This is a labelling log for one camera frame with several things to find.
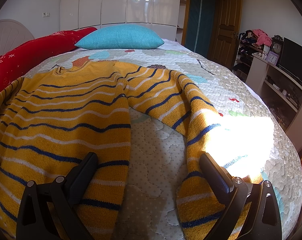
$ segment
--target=turquoise pillow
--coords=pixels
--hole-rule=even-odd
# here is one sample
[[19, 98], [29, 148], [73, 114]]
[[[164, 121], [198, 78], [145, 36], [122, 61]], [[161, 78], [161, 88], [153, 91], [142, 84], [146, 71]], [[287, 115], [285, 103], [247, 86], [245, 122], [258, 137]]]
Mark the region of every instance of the turquoise pillow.
[[164, 41], [146, 27], [121, 24], [96, 30], [75, 46], [83, 49], [156, 49], [163, 44]]

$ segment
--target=clock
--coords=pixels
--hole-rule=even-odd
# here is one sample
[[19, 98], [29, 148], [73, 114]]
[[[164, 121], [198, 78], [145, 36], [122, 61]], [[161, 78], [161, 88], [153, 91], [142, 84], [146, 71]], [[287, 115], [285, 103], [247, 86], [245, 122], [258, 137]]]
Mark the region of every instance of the clock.
[[275, 54], [274, 52], [269, 51], [269, 54], [266, 58], [266, 61], [272, 63], [273, 65], [276, 65], [276, 63], [278, 62], [279, 57], [280, 56], [278, 54]]
[[281, 55], [283, 48], [283, 38], [279, 35], [275, 35], [272, 38], [272, 45], [270, 47], [270, 51], [272, 51], [275, 54]]

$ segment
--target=white wall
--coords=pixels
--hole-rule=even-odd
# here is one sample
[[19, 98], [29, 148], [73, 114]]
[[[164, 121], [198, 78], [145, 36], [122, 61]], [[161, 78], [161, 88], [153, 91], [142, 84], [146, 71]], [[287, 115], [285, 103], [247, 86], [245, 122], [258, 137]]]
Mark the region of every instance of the white wall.
[[302, 16], [291, 0], [243, 0], [240, 32], [253, 29], [302, 46]]
[[[7, 0], [0, 10], [1, 19], [22, 23], [35, 38], [60, 30], [61, 0]], [[50, 17], [42, 17], [49, 12]]]

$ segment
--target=black monitor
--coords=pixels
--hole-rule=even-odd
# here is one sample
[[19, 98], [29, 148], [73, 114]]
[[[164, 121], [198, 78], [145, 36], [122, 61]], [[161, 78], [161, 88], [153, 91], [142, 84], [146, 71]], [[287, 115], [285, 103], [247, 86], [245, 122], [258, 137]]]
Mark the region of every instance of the black monitor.
[[302, 46], [284, 38], [282, 55], [278, 65], [302, 81]]

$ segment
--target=teal curtain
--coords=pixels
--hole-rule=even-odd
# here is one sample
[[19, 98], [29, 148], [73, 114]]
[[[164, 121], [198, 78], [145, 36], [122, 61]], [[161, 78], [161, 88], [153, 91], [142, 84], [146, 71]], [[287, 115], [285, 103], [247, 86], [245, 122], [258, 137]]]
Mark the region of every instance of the teal curtain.
[[190, 0], [185, 47], [207, 57], [216, 0]]

